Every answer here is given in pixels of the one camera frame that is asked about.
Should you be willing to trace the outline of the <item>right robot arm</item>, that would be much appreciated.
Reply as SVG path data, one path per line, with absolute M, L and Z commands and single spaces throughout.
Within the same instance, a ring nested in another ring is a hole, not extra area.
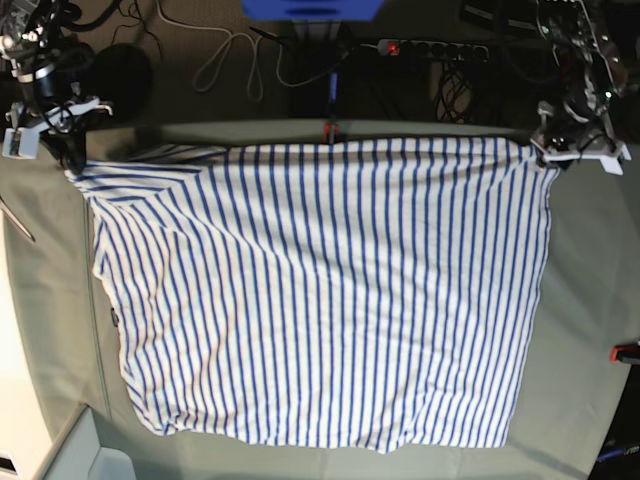
M 96 54 L 78 35 L 103 25 L 118 6 L 113 1 L 82 23 L 73 1 L 1 3 L 1 59 L 22 93 L 5 114 L 4 157 L 34 159 L 45 147 L 64 170 L 82 172 L 88 126 L 113 105 L 88 84 Z

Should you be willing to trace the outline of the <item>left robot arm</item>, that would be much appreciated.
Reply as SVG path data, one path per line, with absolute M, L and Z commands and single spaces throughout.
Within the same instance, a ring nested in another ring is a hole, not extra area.
M 538 1 L 537 25 L 559 69 L 560 98 L 538 104 L 530 137 L 544 167 L 595 161 L 612 175 L 631 159 L 616 137 L 611 102 L 624 95 L 628 74 L 597 1 Z

